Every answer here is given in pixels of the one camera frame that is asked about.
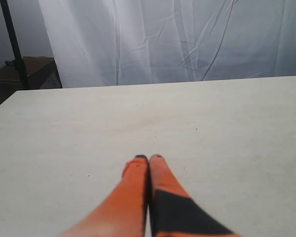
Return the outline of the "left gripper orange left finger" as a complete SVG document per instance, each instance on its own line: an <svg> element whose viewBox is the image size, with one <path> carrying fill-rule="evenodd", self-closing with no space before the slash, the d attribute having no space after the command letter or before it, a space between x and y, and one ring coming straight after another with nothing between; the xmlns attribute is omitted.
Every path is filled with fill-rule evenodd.
<svg viewBox="0 0 296 237"><path fill-rule="evenodd" d="M127 162L120 182L105 200L61 237L143 237L146 229L148 159Z"/></svg>

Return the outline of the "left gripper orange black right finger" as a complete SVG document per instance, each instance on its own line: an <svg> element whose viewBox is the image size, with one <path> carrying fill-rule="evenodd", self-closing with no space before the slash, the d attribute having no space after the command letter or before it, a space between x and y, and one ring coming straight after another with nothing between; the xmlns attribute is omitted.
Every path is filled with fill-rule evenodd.
<svg viewBox="0 0 296 237"><path fill-rule="evenodd" d="M150 226L154 237L238 237L202 208L180 185L161 155L149 159Z"/></svg>

